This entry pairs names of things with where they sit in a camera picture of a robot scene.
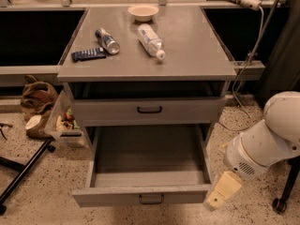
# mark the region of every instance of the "cabinet top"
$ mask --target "cabinet top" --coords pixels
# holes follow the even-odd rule
[[[149,24],[164,40],[167,57],[162,62],[149,56],[143,48],[137,34],[140,24],[127,7],[89,8],[60,67],[59,81],[228,81],[235,78],[232,63],[199,7],[159,7]],[[99,27],[120,44],[120,52],[105,59],[74,63],[71,53],[99,46],[95,37]]]

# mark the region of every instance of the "white bowl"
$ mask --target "white bowl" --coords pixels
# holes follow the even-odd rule
[[[129,7],[128,12],[134,16],[136,21],[148,22],[158,13],[158,7],[154,5],[134,5]]]

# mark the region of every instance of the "cable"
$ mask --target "cable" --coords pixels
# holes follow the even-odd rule
[[[247,59],[243,62],[242,66],[244,66],[244,67],[243,67],[243,68],[241,69],[241,71],[237,74],[237,76],[236,76],[236,78],[235,78],[235,80],[234,80],[234,82],[233,82],[233,85],[232,85],[232,95],[233,95],[234,99],[237,101],[238,105],[240,106],[240,110],[241,110],[242,112],[244,112],[244,113],[248,116],[248,118],[250,118],[251,116],[250,116],[249,113],[245,110],[245,107],[243,106],[243,104],[241,103],[241,101],[239,100],[239,98],[238,98],[237,95],[236,95],[236,93],[238,93],[238,90],[240,89],[241,83],[239,83],[239,85],[238,85],[238,87],[237,87],[236,90],[234,90],[234,88],[235,88],[235,86],[236,86],[236,84],[237,84],[237,82],[238,82],[238,80],[239,80],[241,74],[242,74],[242,73],[244,72],[244,70],[251,64],[252,59],[253,59],[253,57],[254,57],[254,54],[255,54],[255,52],[257,51],[257,49],[258,49],[258,47],[259,47],[259,45],[260,45],[260,43],[261,43],[261,40],[262,40],[263,35],[264,35],[264,33],[265,33],[265,30],[266,30],[268,24],[269,24],[270,21],[271,21],[271,18],[272,18],[272,16],[273,16],[274,10],[275,10],[275,8],[276,8],[276,6],[277,6],[277,4],[278,4],[278,1],[279,1],[279,0],[275,0],[275,1],[274,1],[273,6],[271,7],[270,13],[269,13],[269,15],[268,15],[268,17],[267,17],[267,19],[266,19],[266,21],[265,21],[264,24],[263,24],[263,19],[264,19],[263,8],[262,8],[261,6],[259,6],[259,9],[260,9],[260,11],[261,11],[261,13],[262,13],[262,17],[261,17],[261,25],[260,25],[260,31],[259,31],[259,35],[258,35],[257,41],[256,41],[256,43],[255,43],[255,46],[254,46],[252,52],[251,52],[250,55],[247,57]],[[246,127],[246,128],[243,128],[243,129],[235,130],[235,129],[230,129],[230,128],[226,127],[226,126],[223,125],[222,123],[220,123],[220,124],[221,124],[223,127],[225,127],[226,129],[232,130],[232,131],[242,131],[242,130],[245,130],[245,129],[249,128],[249,126],[248,126],[248,127]]]

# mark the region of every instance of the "terrazzo floor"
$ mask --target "terrazzo floor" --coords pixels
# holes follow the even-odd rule
[[[246,101],[250,118],[234,106],[226,106],[221,124],[215,124],[208,154],[212,174],[226,170],[219,147],[238,134],[235,129],[254,125],[262,118],[262,110],[255,101]],[[14,109],[0,113],[0,121],[8,122],[5,128],[7,141],[0,136],[0,155],[26,163],[38,150],[42,141],[25,136],[23,116]],[[300,224],[300,180],[297,179],[288,208],[282,215],[273,211],[271,203],[280,197],[290,166],[286,161],[250,181],[221,208],[214,212],[202,204],[162,204],[141,206],[117,206],[80,208],[71,191],[84,188],[90,151],[87,147],[70,148],[52,143],[56,150],[48,151],[33,170],[25,176],[18,188],[6,200],[6,213],[0,217],[1,225],[15,224]],[[16,175],[14,171],[0,167],[0,192]]]

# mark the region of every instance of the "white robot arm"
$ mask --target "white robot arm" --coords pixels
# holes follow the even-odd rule
[[[274,163],[298,156],[300,93],[283,92],[267,101],[262,121],[227,144],[224,163],[231,172],[220,176],[204,204],[219,208],[241,187],[241,178],[257,177]]]

